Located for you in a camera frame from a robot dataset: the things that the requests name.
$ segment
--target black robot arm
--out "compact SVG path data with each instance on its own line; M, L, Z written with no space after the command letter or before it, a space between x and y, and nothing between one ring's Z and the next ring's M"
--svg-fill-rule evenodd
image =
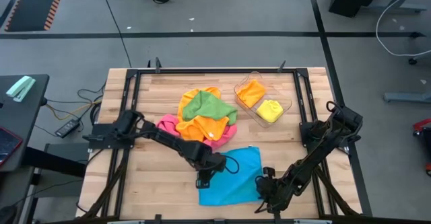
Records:
M114 122L108 136L118 141L139 137L151 139L178 152L197 172L196 188L209 188L209 181L226 166L226 157L213 153L212 148L200 141L186 141L158 128L134 110L124 111Z
M331 182L323 174L319 167L320 162L343 142L355 142L360 139L358 131L362 126L362 117L345 106L338 106L328 102L328 110L331 112L326 122L316 121L309 124L301 124L302 142L315 144L316 147L304 158L292 164L285 174L278 179L273 178L275 170L265 167L265 176L256 179L257 191L263 199L262 206L255 212L268 211L280 213L288 208L293 195L300 196L310 182L312 173L317 173L327 190L334 196L335 202L346 215L357 215L348 207L347 203L338 194Z

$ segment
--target wooden table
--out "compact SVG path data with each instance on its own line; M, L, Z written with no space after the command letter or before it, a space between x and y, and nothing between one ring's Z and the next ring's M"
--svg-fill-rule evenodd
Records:
M111 69L106 82L99 123L111 123L117 119L127 69ZM308 68L314 101L319 119L326 120L329 113L325 103L332 100L331 86L325 68ZM238 108L238 132L234 138L218 149L220 152L254 145L261 150L263 166L274 167L279 178L297 159L306 155L301 144L298 123L300 113L294 80L286 74L262 74L267 83L292 99L292 107L269 128L260 127L234 101L234 86L246 74L145 74L141 78L137 110L146 120L159 121L163 115L176 115L178 103L186 91L216 86L222 100ZM301 81L305 96L304 82ZM134 79L129 88L128 107L133 95ZM308 102L306 109L311 119ZM104 150L88 166L79 205L89 207L97 199L106 184L112 150ZM358 193L349 159L345 153L333 151L327 158L333 185L350 206L361 212ZM199 206L195 187L196 171L178 153L147 139L137 139L130 153L129 165L121 209L121 219L272 219L269 213L254 214L259 202L225 207ZM321 184L325 212L329 213L326 190ZM111 194L108 214L113 214L117 190ZM317 218L312 184L302 196L294 196L289 208L281 213L284 219Z

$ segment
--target black desk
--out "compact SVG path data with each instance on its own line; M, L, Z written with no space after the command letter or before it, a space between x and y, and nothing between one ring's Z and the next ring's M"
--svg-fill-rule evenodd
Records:
M0 166L0 208L27 196L30 185L37 184L34 179L36 167L80 178L85 174L86 166L82 163L28 147L39 108L45 102L44 95L49 81L48 75L28 76L36 82L22 102L15 102L6 95L6 91L23 75L0 76L0 102L3 103L0 108L0 126L22 139L22 144ZM14 223L19 221L23 207L24 201L17 203L18 215Z
M3 100L4 103L3 107L0 108L0 126L22 139L21 146L0 166L0 172L14 171L21 166L49 81L48 75L29 75L36 80L36 83L22 102L18 103L11 97L7 97L6 91L22 76L0 76L0 100Z

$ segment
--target blue cloth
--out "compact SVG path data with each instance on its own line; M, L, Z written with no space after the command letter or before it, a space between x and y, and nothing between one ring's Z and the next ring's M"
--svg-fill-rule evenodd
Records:
M259 193L256 191L255 178L262 176L261 153L257 147L235 149L223 153L238 161L240 170L231 174L224 170L218 172L211 179L209 188L199 189L199 204L205 206L223 206L244 202L259 201ZM235 172L238 169L236 163L226 158L226 167Z

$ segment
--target pink cloth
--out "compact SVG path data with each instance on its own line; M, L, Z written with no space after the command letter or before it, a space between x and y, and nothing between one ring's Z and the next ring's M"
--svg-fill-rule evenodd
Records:
M227 143L236 133L236 125L233 124L232 126L226 126L226 128L223 131L222 138L218 141L211 141L208 139L205 139L203 143L206 145L209 145L213 150L221 147L225 143Z
M178 118L171 115L166 114L162 117L162 119L157 122L156 127L167 131L168 133L181 137L180 133L175 130L175 126L179 123ZM236 133L237 128L236 125L233 124L232 126L226 126L226 128L223 131L222 138L218 141L211 141L208 139L205 139L203 143L206 145L209 145L213 150L216 150L217 148L221 147L225 143L227 143Z
M180 136L180 133L175 130L175 126L179 123L178 118L171 115L166 114L162 117L162 119L157 122L156 127L167 131L168 133L175 135L177 137Z

